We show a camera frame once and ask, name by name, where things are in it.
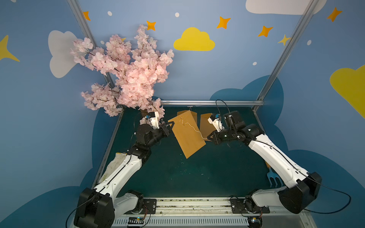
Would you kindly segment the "kraft paper file bag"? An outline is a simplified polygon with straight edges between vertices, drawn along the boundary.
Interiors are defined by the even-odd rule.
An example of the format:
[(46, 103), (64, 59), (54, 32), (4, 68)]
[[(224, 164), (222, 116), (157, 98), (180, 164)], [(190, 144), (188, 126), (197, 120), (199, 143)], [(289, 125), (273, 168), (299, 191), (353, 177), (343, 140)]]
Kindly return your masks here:
[(200, 116), (200, 132), (202, 137), (207, 141), (207, 136), (209, 136), (212, 132), (216, 131), (216, 128), (213, 124), (209, 123), (208, 119), (211, 117), (212, 113), (201, 114)]
[(189, 112), (192, 115), (192, 117), (193, 117), (196, 125), (198, 125), (198, 118), (197, 118), (197, 113), (196, 112), (192, 112), (190, 110), (182, 110), (182, 111), (177, 112), (177, 115), (179, 116), (179, 115), (181, 115), (181, 114), (183, 114), (185, 112)]
[(173, 133), (186, 159), (206, 145), (192, 115), (185, 112), (169, 120), (174, 121)]

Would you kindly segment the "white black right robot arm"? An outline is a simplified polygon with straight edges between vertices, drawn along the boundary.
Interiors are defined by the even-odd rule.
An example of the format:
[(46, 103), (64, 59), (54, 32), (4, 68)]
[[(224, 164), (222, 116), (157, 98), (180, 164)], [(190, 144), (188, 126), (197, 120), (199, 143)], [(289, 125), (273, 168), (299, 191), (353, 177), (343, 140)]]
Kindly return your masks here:
[(318, 196), (321, 176), (297, 165), (281, 151), (255, 124), (246, 125), (239, 112), (234, 111), (224, 116), (212, 114), (208, 123), (215, 131), (208, 139), (219, 145), (228, 141), (240, 141), (258, 154), (281, 178), (283, 186), (271, 190), (257, 190), (248, 196), (254, 207), (284, 207), (289, 212), (299, 214)]

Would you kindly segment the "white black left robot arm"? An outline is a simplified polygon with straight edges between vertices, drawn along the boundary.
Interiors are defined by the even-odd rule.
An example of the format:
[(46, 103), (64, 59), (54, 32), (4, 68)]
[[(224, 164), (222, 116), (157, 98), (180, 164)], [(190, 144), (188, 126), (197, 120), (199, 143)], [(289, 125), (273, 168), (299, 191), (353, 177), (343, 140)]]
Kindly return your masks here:
[(143, 195), (129, 191), (122, 197), (119, 192), (129, 179), (146, 163), (153, 145), (172, 134), (174, 122), (162, 123), (157, 129), (148, 124), (139, 126), (136, 142), (126, 158), (104, 181), (93, 189), (85, 188), (79, 197), (73, 224), (78, 228), (110, 228), (115, 218), (126, 212), (140, 212)]

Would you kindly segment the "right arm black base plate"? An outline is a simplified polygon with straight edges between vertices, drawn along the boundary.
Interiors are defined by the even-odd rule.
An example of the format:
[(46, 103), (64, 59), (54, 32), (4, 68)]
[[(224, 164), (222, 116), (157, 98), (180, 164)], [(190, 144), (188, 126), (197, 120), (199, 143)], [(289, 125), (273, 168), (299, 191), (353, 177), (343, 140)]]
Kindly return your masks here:
[(257, 206), (251, 198), (231, 197), (229, 199), (233, 214), (269, 214), (267, 206)]

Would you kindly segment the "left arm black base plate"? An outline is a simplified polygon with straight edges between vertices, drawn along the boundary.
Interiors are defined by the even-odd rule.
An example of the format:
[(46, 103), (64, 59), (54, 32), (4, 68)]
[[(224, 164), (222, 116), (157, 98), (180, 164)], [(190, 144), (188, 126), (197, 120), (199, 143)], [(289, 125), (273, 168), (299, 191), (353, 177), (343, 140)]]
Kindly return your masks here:
[(157, 207), (156, 199), (139, 199), (136, 207), (125, 214), (155, 214)]

